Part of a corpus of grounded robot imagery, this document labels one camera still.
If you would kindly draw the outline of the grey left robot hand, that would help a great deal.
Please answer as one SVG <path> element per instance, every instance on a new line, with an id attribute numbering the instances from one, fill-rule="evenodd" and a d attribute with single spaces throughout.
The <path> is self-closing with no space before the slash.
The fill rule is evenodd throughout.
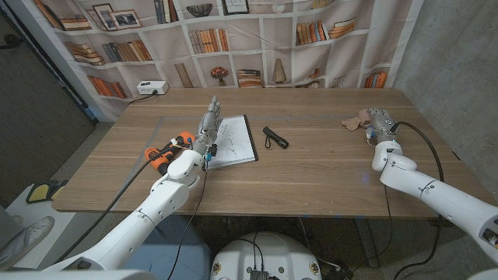
<path id="1" fill-rule="evenodd" d="M 201 155 L 205 155 L 215 143 L 222 121 L 220 103 L 217 100 L 217 96 L 213 96 L 207 112 L 199 123 L 192 149 Z"/>

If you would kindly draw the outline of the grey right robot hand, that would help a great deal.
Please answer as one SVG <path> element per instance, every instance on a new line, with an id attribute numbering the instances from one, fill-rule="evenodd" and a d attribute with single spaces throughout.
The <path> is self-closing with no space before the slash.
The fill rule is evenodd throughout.
<path id="1" fill-rule="evenodd" d="M 381 142 L 396 142 L 395 120 L 383 109 L 368 108 L 370 123 L 366 129 L 367 142 L 375 146 Z"/>

